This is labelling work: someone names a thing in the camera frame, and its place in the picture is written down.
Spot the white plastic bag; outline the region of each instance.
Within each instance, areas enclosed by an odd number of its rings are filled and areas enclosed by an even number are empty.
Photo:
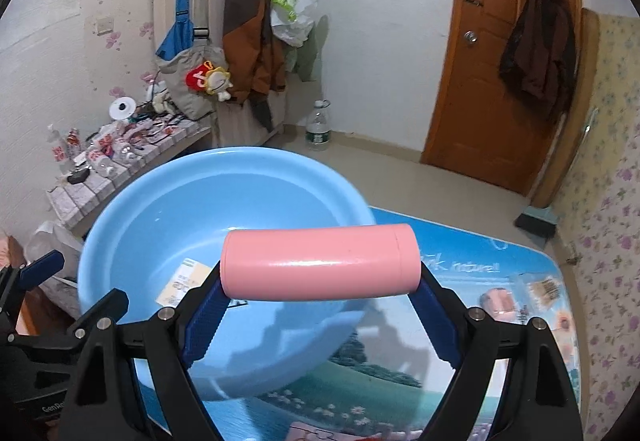
[[[44,281],[40,287],[50,301],[65,310],[73,318],[80,316],[78,302],[78,264],[84,243],[74,237],[61,223],[45,221],[34,232],[24,248],[28,263],[56,249],[65,258],[65,265],[54,277]]]
[[[316,21],[318,0],[271,0],[273,34],[293,47],[301,47]]]

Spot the blue plastic basin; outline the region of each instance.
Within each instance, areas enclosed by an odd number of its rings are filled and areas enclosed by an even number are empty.
[[[304,156],[261,147],[207,150],[164,164],[118,194],[96,221],[80,259],[82,312],[117,287],[121,322],[144,320],[185,258],[214,266],[229,230],[372,225],[359,192]],[[190,370],[204,400],[261,394],[327,360],[359,322],[366,301],[256,302],[229,309]],[[140,381],[153,387],[146,361]]]

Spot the brown wooden door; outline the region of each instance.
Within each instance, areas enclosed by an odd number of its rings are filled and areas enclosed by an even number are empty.
[[[500,57],[525,1],[454,1],[440,93],[422,155],[423,163],[523,195],[555,133],[555,125],[510,95],[498,76]],[[570,4],[578,22],[581,0]],[[465,38],[468,31],[475,42]]]

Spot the tiled floor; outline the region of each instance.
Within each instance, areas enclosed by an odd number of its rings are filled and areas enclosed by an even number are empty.
[[[332,143],[327,150],[308,150],[301,136],[275,136],[268,146],[304,154],[331,166],[351,181],[372,206],[540,249],[525,232],[513,226],[527,202],[508,190],[346,145]]]

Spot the floral wallpaper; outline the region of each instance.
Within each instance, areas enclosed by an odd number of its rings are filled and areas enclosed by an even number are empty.
[[[591,359],[586,441],[640,382],[640,19],[600,16],[593,134],[553,208],[576,267]]]
[[[92,91],[141,101],[156,71],[152,0],[81,0],[81,9]],[[98,35],[97,21],[109,17],[113,31]]]

